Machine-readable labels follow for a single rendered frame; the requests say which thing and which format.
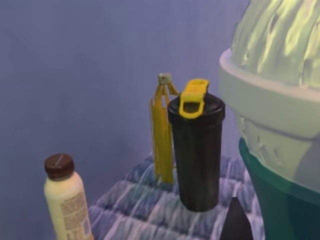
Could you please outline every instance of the ribbed dome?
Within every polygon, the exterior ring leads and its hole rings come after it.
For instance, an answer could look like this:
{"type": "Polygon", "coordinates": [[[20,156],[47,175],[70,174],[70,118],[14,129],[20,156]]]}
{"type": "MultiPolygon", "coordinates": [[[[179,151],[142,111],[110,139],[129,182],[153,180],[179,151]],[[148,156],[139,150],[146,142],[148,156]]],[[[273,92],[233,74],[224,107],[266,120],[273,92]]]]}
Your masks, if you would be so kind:
{"type": "Polygon", "coordinates": [[[252,0],[231,51],[264,79],[320,88],[320,0],[252,0]]]}

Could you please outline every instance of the wall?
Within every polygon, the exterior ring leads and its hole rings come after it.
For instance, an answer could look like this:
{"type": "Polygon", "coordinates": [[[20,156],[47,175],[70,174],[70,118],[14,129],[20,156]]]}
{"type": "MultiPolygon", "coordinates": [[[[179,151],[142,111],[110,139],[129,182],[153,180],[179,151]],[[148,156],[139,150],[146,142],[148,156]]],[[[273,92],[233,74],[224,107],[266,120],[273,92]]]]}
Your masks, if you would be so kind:
{"type": "MultiPolygon", "coordinates": [[[[53,235],[44,159],[72,154],[92,204],[151,151],[157,74],[211,80],[246,0],[0,1],[0,239],[53,235]]],[[[239,157],[232,115],[223,151],[239,157]]]]}

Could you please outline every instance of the white bottle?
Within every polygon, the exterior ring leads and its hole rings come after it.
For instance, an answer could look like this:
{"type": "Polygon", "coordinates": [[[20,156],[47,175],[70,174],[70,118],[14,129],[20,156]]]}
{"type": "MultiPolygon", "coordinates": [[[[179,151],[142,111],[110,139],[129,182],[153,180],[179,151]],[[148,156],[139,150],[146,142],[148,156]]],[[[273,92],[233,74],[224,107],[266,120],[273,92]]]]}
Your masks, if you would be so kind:
{"type": "Polygon", "coordinates": [[[44,195],[56,240],[93,240],[84,184],[72,157],[55,154],[44,163],[48,175],[44,195]]]}

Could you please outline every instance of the teal container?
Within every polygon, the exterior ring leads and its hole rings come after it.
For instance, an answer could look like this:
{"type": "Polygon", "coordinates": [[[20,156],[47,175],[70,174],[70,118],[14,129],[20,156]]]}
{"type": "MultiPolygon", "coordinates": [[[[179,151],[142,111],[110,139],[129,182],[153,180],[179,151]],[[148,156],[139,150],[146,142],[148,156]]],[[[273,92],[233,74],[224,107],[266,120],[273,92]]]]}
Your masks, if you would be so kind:
{"type": "Polygon", "coordinates": [[[320,194],[264,167],[243,138],[239,150],[259,201],[265,239],[320,240],[320,194]]]}

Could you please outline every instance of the blue patterned cloth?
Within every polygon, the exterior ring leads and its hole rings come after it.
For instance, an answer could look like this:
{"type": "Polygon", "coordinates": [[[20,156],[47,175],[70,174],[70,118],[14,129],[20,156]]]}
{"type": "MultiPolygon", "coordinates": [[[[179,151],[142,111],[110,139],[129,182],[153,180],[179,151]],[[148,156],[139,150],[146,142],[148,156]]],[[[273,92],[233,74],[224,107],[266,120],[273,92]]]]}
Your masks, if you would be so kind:
{"type": "Polygon", "coordinates": [[[242,161],[221,158],[219,204],[208,212],[188,211],[174,184],[158,183],[148,157],[89,208],[95,240],[219,240],[231,198],[237,196],[253,239],[264,240],[257,196],[242,161]]]}

